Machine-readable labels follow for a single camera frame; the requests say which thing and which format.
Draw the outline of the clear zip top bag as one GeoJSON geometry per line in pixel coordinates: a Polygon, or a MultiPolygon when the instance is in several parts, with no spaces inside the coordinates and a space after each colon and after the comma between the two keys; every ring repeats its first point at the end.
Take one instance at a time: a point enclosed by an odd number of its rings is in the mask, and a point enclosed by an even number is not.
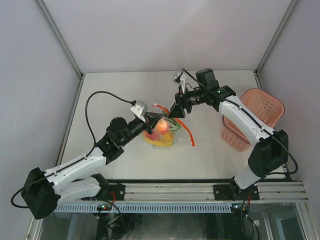
{"type": "Polygon", "coordinates": [[[185,123],[179,118],[169,118],[170,111],[160,104],[154,103],[152,107],[160,109],[163,117],[152,129],[151,134],[147,131],[141,134],[146,143],[158,148],[167,148],[179,143],[196,146],[194,136],[185,123]]]}

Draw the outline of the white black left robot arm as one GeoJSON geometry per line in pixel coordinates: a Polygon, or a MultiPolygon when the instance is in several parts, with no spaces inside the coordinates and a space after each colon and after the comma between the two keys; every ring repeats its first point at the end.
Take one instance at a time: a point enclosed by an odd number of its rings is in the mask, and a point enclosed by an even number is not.
{"type": "Polygon", "coordinates": [[[106,199],[110,193],[108,182],[94,171],[116,160],[126,144],[144,131],[151,132],[162,117],[163,114],[154,112],[146,112],[142,119],[136,117],[130,122],[116,117],[90,152],[47,170],[32,169],[21,196],[33,217],[43,219],[61,204],[81,198],[106,199]]]}

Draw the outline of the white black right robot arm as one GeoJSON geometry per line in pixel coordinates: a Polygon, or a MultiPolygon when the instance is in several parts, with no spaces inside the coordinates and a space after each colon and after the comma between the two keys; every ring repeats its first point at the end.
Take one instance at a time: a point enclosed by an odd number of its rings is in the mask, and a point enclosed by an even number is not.
{"type": "Polygon", "coordinates": [[[229,184],[230,195],[240,200],[247,195],[249,187],[275,174],[276,169],[288,162],[288,135],[283,130],[276,131],[263,123],[229,86],[220,86],[212,69],[205,68],[196,72],[192,79],[198,87],[193,90],[185,87],[185,79],[189,75],[185,69],[174,75],[172,81],[179,87],[168,116],[185,118],[193,106],[207,104],[230,119],[244,134],[253,150],[247,167],[232,177],[229,184]]]}

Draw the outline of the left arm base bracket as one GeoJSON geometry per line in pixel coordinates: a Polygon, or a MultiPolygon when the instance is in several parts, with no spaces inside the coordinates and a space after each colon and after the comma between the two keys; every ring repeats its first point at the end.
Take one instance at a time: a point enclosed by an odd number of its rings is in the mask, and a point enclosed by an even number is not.
{"type": "Polygon", "coordinates": [[[125,198],[126,186],[120,183],[110,184],[100,173],[91,175],[97,180],[100,187],[99,192],[95,196],[87,196],[81,198],[83,201],[97,200],[97,201],[123,201],[125,198]]]}

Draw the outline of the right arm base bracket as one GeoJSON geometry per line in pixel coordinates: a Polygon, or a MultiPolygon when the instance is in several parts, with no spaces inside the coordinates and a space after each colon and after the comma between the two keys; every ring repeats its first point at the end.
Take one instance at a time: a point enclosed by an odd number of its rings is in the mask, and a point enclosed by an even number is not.
{"type": "Polygon", "coordinates": [[[245,189],[240,189],[236,184],[234,177],[227,184],[213,185],[214,199],[216,201],[239,201],[245,197],[250,197],[251,200],[260,200],[258,187],[254,184],[245,189]]]}

